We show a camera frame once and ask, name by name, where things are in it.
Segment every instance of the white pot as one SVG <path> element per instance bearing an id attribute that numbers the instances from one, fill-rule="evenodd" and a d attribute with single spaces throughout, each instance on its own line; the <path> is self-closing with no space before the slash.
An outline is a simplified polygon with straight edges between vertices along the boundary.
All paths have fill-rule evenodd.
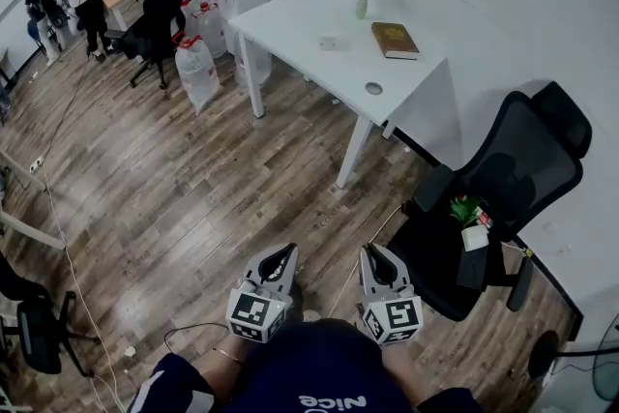
<path id="1" fill-rule="evenodd" d="M 462 229 L 462 241 L 466 251 L 478 250 L 487 246 L 486 226 L 478 224 Z"/>

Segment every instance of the book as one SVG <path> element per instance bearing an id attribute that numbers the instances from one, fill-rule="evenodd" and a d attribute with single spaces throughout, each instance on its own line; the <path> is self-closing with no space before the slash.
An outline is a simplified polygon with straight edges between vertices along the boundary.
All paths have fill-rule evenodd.
<path id="1" fill-rule="evenodd" d="M 419 48 L 402 24 L 373 22 L 371 32 L 383 55 L 388 59 L 417 60 L 419 57 Z"/>

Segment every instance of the wooden floor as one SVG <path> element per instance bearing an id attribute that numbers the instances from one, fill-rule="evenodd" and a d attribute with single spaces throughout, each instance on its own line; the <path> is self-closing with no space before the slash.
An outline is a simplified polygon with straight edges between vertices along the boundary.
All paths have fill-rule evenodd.
<path id="1" fill-rule="evenodd" d="M 81 44 L 31 84 L 24 77 L 12 93 L 14 114 L 0 132 L 0 145 L 26 166 L 48 147 L 84 72 L 84 51 Z M 259 120 L 234 81 L 229 58 L 219 63 L 221 93 L 198 117 L 173 61 L 166 63 L 168 94 L 158 89 L 156 72 L 130 88 L 133 67 L 121 56 L 88 64 L 46 158 L 77 278 L 126 405 L 165 354 L 164 333 L 223 322 L 230 288 L 265 247 L 298 243 L 306 301 L 327 313 L 358 248 L 428 170 L 395 138 L 387 141 L 374 130 L 352 182 L 339 190 L 334 183 L 355 116 L 282 64 L 263 91 L 266 114 Z M 13 177 L 5 209 L 57 235 L 46 194 L 24 192 Z M 386 242 L 401 222 L 396 216 L 377 241 Z M 20 274 L 47 286 L 57 305 L 64 291 L 74 289 L 63 252 L 12 231 L 2 252 Z M 506 256 L 513 269 L 517 253 L 506 249 Z M 425 307 L 427 324 L 411 359 L 432 391 L 465 386 L 487 412 L 529 409 L 539 386 L 526 377 L 528 352 L 544 330 L 566 337 L 573 315 L 537 270 L 522 311 L 505 308 L 507 294 L 489 289 L 459 324 Z M 352 319 L 358 301 L 358 286 L 351 283 L 335 316 Z M 73 326 L 90 332 L 81 304 Z M 207 328 L 179 333 L 171 342 L 200 369 L 201 357 L 220 338 L 221 329 Z M 15 344 L 19 374 L 8 381 L 17 404 L 28 402 L 38 412 L 99 411 L 90 384 L 64 353 L 62 374 L 46 376 L 23 365 Z M 124 356 L 127 346 L 135 348 L 134 357 Z M 77 349 L 110 380 L 100 348 Z M 109 392 L 96 385 L 111 412 Z"/>

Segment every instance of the black office chair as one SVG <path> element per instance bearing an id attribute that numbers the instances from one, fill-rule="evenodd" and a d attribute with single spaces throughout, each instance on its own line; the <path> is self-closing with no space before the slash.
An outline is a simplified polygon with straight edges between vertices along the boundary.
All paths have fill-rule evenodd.
<path id="1" fill-rule="evenodd" d="M 524 257 L 517 274 L 506 274 L 501 242 L 512 241 L 580 182 L 580 159 L 591 135 L 589 121 L 556 82 L 532 99 L 520 92 L 508 95 L 471 161 L 457 171 L 439 165 L 402 205 L 409 219 L 388 248 L 405 261 L 417 294 L 439 313 L 460 321 L 488 285 L 508 286 L 507 307 L 519 310 L 533 264 Z M 458 283 L 460 259 L 475 253 L 463 251 L 461 225 L 450 216 L 450 200 L 461 194 L 479 198 L 494 222 L 489 245 L 479 251 L 486 257 L 481 287 Z"/>
<path id="2" fill-rule="evenodd" d="M 132 88 L 137 79 L 152 65 L 157 65 L 160 76 L 159 87 L 167 88 L 163 77 L 163 59 L 173 57 L 175 34 L 170 34 L 170 22 L 176 19 L 180 31 L 185 29 L 185 16 L 181 12 L 183 0 L 144 0 L 144 15 L 127 31 L 109 30 L 106 35 L 114 42 L 119 51 L 129 59 L 140 55 L 144 61 L 130 77 Z"/>
<path id="3" fill-rule="evenodd" d="M 99 338 L 89 338 L 75 334 L 68 329 L 69 303 L 75 299 L 75 293 L 68 291 L 60 310 L 60 318 L 56 319 L 52 312 L 53 305 L 46 289 L 30 280 L 18 276 L 6 258 L 0 253 L 0 292 L 17 305 L 17 327 L 5 327 L 0 318 L 0 348 L 6 355 L 7 344 L 5 336 L 19 336 L 21 351 L 28 367 L 47 374 L 60 373 L 60 344 L 67 350 L 69 356 L 84 377 L 93 377 L 92 371 L 85 371 L 77 360 L 77 356 L 69 339 L 88 340 L 101 344 Z"/>

